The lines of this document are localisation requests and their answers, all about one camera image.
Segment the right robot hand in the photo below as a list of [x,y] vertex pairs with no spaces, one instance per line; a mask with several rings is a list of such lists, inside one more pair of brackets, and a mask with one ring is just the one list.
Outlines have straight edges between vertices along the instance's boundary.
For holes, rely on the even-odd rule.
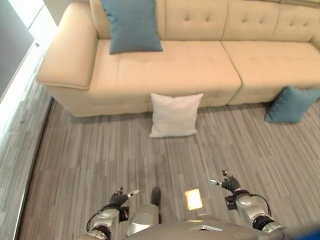
[[228,172],[227,169],[222,170],[222,176],[224,177],[223,181],[218,181],[215,179],[210,179],[209,183],[213,186],[222,187],[225,190],[235,193],[236,191],[241,190],[241,185],[239,181]]

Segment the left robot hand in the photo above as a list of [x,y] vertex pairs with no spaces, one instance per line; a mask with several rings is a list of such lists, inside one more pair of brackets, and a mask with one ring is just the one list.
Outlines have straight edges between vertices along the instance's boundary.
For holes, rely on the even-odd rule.
[[123,187],[119,187],[110,197],[109,203],[111,205],[115,205],[117,207],[121,207],[128,199],[130,199],[131,197],[137,195],[140,190],[139,189],[135,189],[129,193],[124,193],[123,192],[124,188]]

